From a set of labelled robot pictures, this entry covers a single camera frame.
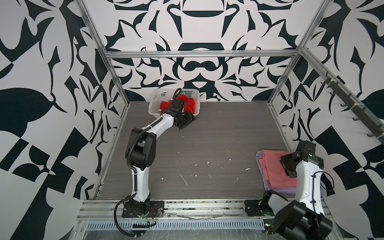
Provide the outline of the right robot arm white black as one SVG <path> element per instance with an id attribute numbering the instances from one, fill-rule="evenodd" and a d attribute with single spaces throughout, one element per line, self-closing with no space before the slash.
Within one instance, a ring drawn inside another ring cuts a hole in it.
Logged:
<path id="1" fill-rule="evenodd" d="M 272 190 L 263 197 L 275 216 L 272 231 L 286 240 L 324 240 L 333 229 L 333 222 L 325 217 L 322 206 L 324 160 L 315 151 L 316 144 L 300 141 L 295 152 L 281 157 L 286 175 L 297 179 L 293 201 Z"/>

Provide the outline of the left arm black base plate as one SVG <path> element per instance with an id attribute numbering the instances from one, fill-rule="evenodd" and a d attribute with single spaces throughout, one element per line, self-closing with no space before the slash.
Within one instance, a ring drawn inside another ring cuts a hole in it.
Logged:
<path id="1" fill-rule="evenodd" d="M 157 217 L 164 213 L 165 202 L 164 201 L 150 201 L 138 202 L 135 200 L 129 200 L 124 203 L 124 209 L 122 213 L 123 218 L 136 218 L 136 217 Z"/>

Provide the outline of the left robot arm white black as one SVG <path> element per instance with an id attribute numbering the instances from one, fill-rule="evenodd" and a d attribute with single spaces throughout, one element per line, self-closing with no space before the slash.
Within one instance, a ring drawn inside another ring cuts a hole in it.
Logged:
<path id="1" fill-rule="evenodd" d="M 176 126 L 184 129 L 196 120 L 189 104 L 177 98 L 160 109 L 160 116 L 143 128 L 131 131 L 126 150 L 127 166 L 132 173 L 132 194 L 130 206 L 147 211 L 150 207 L 149 171 L 156 158 L 157 140 L 168 129 Z"/>

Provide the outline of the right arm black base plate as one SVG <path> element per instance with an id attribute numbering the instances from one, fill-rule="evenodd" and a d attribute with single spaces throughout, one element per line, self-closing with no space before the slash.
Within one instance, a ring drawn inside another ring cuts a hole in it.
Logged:
<path id="1" fill-rule="evenodd" d="M 245 212 L 248 217 L 274 216 L 273 210 L 265 200 L 245 200 Z"/>

